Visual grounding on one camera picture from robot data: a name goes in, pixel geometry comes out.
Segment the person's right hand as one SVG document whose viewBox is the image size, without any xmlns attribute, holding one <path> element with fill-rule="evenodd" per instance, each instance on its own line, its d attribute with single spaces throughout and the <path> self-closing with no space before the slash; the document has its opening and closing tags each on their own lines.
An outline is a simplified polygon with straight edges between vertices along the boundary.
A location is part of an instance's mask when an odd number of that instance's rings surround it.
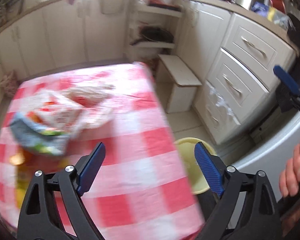
<svg viewBox="0 0 300 240">
<path fill-rule="evenodd" d="M 279 178 L 279 189 L 282 196 L 295 196 L 300 184 L 300 143 L 294 147 L 293 157 L 286 163 L 286 168 Z"/>
</svg>

